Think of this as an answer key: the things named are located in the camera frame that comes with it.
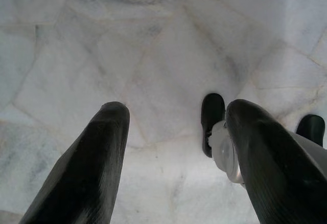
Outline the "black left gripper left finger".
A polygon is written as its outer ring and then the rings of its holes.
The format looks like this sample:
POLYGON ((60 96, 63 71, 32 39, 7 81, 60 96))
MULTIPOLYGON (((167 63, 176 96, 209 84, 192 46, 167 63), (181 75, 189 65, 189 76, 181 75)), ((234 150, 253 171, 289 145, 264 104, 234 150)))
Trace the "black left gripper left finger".
POLYGON ((58 159, 20 223, 110 223, 130 112, 108 102, 58 159))

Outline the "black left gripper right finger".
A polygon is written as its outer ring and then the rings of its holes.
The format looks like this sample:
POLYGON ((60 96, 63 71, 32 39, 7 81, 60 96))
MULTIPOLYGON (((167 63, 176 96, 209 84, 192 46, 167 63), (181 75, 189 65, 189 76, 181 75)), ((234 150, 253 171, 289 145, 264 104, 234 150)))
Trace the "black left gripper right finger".
POLYGON ((231 102, 226 125, 260 223, 326 223, 326 150, 260 106, 231 102))

